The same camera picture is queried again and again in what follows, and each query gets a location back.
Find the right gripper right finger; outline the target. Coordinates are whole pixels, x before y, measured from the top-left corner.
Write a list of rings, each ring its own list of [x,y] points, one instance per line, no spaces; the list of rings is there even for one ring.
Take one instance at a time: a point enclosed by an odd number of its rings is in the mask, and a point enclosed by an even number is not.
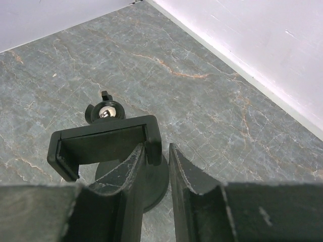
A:
[[[220,182],[173,143],[169,165],[177,241],[322,241],[322,183]]]

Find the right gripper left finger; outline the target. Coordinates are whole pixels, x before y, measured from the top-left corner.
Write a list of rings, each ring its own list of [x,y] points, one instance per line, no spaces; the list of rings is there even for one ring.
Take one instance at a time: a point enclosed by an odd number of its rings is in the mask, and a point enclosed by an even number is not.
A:
[[[146,152],[89,186],[2,185],[1,241],[140,241]]]

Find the black round-base clamp stand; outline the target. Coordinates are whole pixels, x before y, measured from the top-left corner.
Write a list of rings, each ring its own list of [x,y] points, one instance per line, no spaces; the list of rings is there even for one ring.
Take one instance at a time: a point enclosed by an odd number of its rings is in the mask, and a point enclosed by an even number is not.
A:
[[[95,179],[100,179],[142,143],[147,162],[143,202],[148,212],[163,199],[170,176],[157,119],[153,115],[126,118],[123,106],[107,91],[101,96],[100,103],[88,105],[86,126],[52,134],[47,162],[67,182],[79,179],[80,165],[97,163]]]

